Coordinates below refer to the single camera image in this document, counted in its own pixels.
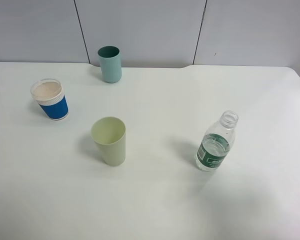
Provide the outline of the teal plastic cup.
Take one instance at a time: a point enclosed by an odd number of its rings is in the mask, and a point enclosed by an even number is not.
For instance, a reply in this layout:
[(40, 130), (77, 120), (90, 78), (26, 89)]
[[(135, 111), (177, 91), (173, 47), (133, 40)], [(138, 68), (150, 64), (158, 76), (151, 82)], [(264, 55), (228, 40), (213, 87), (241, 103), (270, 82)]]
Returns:
[(110, 84), (117, 83), (122, 77), (120, 50), (115, 46), (104, 46), (97, 54), (103, 80)]

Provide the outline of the clear bottle green label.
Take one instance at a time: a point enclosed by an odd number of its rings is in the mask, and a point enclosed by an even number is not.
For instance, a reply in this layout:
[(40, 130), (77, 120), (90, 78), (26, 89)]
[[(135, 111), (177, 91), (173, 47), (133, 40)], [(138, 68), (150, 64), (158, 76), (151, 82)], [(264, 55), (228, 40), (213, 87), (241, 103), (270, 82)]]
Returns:
[(214, 171), (222, 164), (235, 142), (238, 120), (237, 113), (227, 110), (206, 130), (195, 155), (200, 170)]

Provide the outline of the blue paper cup clear lid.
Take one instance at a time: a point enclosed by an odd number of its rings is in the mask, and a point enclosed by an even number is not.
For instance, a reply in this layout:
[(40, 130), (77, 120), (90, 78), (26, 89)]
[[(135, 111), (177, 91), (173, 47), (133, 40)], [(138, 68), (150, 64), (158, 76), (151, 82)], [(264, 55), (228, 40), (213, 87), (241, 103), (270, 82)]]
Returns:
[(31, 86), (30, 93), (50, 119), (62, 120), (68, 115), (66, 96), (58, 80), (50, 78), (39, 80)]

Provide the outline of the light green plastic cup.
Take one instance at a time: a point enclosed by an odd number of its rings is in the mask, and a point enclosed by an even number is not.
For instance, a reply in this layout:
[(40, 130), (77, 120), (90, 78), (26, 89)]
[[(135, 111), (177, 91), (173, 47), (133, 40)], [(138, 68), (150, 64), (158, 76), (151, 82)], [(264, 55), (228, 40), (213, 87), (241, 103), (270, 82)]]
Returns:
[(90, 131), (103, 160), (109, 166), (121, 165), (126, 159), (126, 126), (117, 117), (108, 116), (96, 121)]

